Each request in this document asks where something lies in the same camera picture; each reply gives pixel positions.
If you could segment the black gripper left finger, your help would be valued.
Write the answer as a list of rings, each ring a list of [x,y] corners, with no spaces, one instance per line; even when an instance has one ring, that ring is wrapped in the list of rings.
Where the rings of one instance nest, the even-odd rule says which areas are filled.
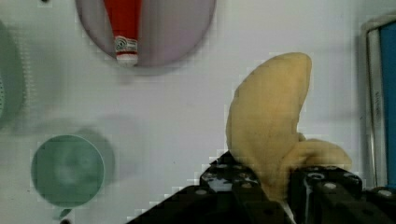
[[[225,152],[188,186],[127,224],[294,224],[245,165]]]

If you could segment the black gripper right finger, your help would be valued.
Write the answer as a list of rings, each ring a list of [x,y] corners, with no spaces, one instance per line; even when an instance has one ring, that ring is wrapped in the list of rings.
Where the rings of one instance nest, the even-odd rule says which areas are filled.
[[[292,172],[289,206],[297,224],[395,224],[395,189],[365,189],[357,175],[335,166]]]

